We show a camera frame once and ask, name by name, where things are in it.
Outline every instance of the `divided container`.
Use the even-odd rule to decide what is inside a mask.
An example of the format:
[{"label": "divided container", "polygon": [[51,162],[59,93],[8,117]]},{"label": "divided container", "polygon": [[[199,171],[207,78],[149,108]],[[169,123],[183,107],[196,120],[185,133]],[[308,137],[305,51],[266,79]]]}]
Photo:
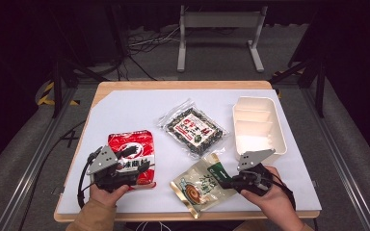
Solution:
[{"label": "divided container", "polygon": [[270,165],[287,151],[275,102],[266,97],[242,96],[233,106],[236,159],[246,151],[273,149],[272,156],[262,162]]}]

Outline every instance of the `table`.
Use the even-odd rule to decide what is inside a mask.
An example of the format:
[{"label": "table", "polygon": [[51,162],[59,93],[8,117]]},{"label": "table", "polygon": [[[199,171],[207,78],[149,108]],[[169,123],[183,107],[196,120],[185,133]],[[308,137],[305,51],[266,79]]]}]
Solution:
[{"label": "table", "polygon": [[[294,141],[294,138],[291,134],[291,131],[288,127],[287,120],[285,118],[285,115],[281,109],[281,106],[279,105],[277,95],[274,90],[272,90],[271,85],[266,81],[212,81],[212,82],[192,82],[192,81],[164,81],[164,82],[104,82],[101,83],[98,86],[97,92],[95,94],[95,97],[93,99],[92,103],[92,109],[89,114],[88,120],[85,124],[82,138],[79,141],[79,144],[76,149],[76,153],[74,155],[73,161],[70,166],[70,170],[67,176],[67,179],[65,181],[65,192],[60,197],[58,206],[56,208],[56,211],[54,213],[54,218],[58,222],[68,222],[73,221],[77,213],[80,211],[80,208],[77,204],[77,198],[76,198],[76,192],[73,190],[70,190],[74,186],[70,187],[70,184],[75,184],[75,181],[78,181],[75,178],[75,175],[79,175],[82,170],[82,166],[78,166],[79,162],[81,165],[81,159],[78,158],[79,155],[81,157],[81,153],[87,153],[89,150],[90,152],[94,151],[92,150],[93,147],[95,149],[99,145],[105,144],[102,141],[101,136],[98,136],[96,134],[97,132],[107,134],[110,131],[99,131],[96,127],[101,127],[101,129],[107,130],[107,127],[110,127],[108,124],[100,125],[95,118],[98,118],[98,115],[101,115],[100,120],[108,120],[109,117],[113,118],[113,110],[117,108],[118,104],[124,105],[123,99],[129,99],[132,98],[133,95],[140,95],[144,96],[154,96],[155,98],[161,97],[158,96],[161,93],[164,93],[164,95],[170,96],[176,95],[179,98],[178,99],[172,99],[172,97],[166,97],[166,99],[170,102],[174,102],[175,100],[179,100],[180,96],[187,96],[188,93],[192,93],[194,98],[196,99],[197,106],[201,106],[205,112],[208,115],[212,115],[211,113],[215,111],[217,108],[210,108],[208,105],[214,104],[215,102],[208,101],[208,100],[199,100],[201,95],[203,96],[209,96],[212,93],[217,94],[218,92],[222,92],[224,99],[228,98],[227,96],[231,96],[233,98],[237,99],[237,95],[243,94],[252,94],[252,95],[272,95],[273,100],[277,100],[275,104],[277,105],[277,114],[280,119],[280,124],[282,124],[283,133],[286,139],[286,143],[288,146],[288,151],[285,155],[280,157],[275,162],[275,167],[280,172],[281,177],[283,178],[284,182],[290,187],[290,189],[296,194],[296,202],[297,202],[297,213],[300,218],[316,218],[320,214],[321,211],[321,205],[318,201],[318,197],[314,191],[314,188],[312,186],[312,182],[309,179],[308,172],[305,168],[303,158],[300,154],[300,151]],[[120,99],[121,101],[113,100],[113,97],[117,97],[117,99]],[[144,99],[143,97],[141,99],[132,99],[133,102],[142,102],[146,101],[149,102],[148,99]],[[110,109],[108,106],[109,103],[112,102],[112,105],[114,109]],[[226,102],[226,109],[231,107],[229,103]],[[105,111],[99,111],[101,109],[110,109],[108,114],[104,114]],[[145,107],[148,111],[149,109],[156,109],[154,105],[148,105]],[[153,113],[153,115],[159,115],[160,116],[165,112],[165,109],[163,110],[161,106],[161,112],[157,111],[157,113]],[[138,114],[133,115],[122,115],[119,119],[122,121],[119,123],[118,128],[121,128],[120,126],[124,126],[124,121],[126,119],[133,119],[133,121],[136,121],[136,123],[132,123],[134,125],[129,126],[130,129],[133,129],[132,131],[137,131],[140,128],[143,128],[143,125],[137,126],[139,122],[138,118],[142,118]],[[224,122],[224,119],[226,121],[231,120],[231,115],[222,115],[217,116],[217,121],[220,122],[225,126],[225,129],[229,130],[228,124]],[[152,130],[152,126],[148,126],[146,128],[147,130]],[[177,145],[176,141],[169,140],[168,137],[164,137],[162,131],[152,130],[153,136],[154,136],[154,143],[155,143],[155,150],[156,150],[156,174],[155,174],[155,181],[157,182],[157,187],[152,190],[146,190],[146,191],[135,191],[130,192],[126,194],[119,202],[118,202],[118,212],[116,215],[116,221],[156,221],[156,220],[194,220],[191,214],[186,209],[185,205],[183,205],[180,200],[176,197],[176,195],[171,190],[169,184],[163,183],[166,179],[164,178],[166,174],[162,174],[163,169],[161,167],[164,166],[164,163],[161,162],[161,159],[158,159],[158,156],[164,155],[164,148],[168,146],[171,148],[170,150],[174,150],[175,146]],[[169,178],[173,179],[176,177],[177,172],[182,173],[184,170],[186,170],[190,165],[191,161],[188,156],[184,153],[179,153],[183,155],[175,156],[175,159],[180,159],[181,162],[187,163],[188,166],[178,165],[179,169],[173,169],[172,175],[169,176]],[[233,154],[230,154],[231,158],[228,158],[225,154],[220,156],[221,162],[223,162],[223,165],[228,171],[230,175],[236,174],[236,167],[234,170],[229,170],[230,162],[237,163],[237,161],[234,159]],[[164,156],[164,161],[169,161],[170,156]],[[294,169],[289,170],[292,165],[295,165]],[[149,209],[142,208],[141,211],[147,211],[140,213],[136,208],[135,205],[128,206],[135,203],[141,203],[137,202],[137,200],[143,200],[140,196],[149,196],[152,195],[154,197],[158,197],[159,195],[152,194],[153,192],[159,192],[163,195],[164,200],[166,203],[164,206],[157,206],[158,208],[153,208],[153,211],[147,211]],[[260,209],[254,205],[250,205],[249,203],[246,203],[246,200],[240,195],[236,194],[232,196],[229,200],[223,202],[222,204],[219,204],[210,210],[206,212],[202,212],[201,216],[198,220],[231,220],[231,219],[253,219],[253,218],[266,218],[263,213],[260,211]]]}]

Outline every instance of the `forearm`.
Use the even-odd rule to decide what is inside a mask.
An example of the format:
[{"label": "forearm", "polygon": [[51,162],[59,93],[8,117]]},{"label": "forearm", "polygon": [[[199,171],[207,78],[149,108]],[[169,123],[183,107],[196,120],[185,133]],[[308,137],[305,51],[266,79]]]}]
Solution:
[{"label": "forearm", "polygon": [[89,199],[76,220],[66,231],[111,231],[114,227],[116,208],[108,207],[100,202]]}]

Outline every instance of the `red package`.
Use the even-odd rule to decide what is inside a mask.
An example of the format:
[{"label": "red package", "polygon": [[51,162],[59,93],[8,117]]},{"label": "red package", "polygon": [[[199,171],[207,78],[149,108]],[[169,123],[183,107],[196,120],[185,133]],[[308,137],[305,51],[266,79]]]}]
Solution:
[{"label": "red package", "polygon": [[136,147],[134,154],[120,158],[120,163],[123,165],[123,168],[119,170],[121,172],[136,170],[142,163],[150,161],[148,170],[139,175],[137,185],[130,186],[130,190],[156,186],[156,182],[153,182],[155,172],[154,141],[149,131],[110,134],[108,143],[114,152],[120,152],[132,146]]}]

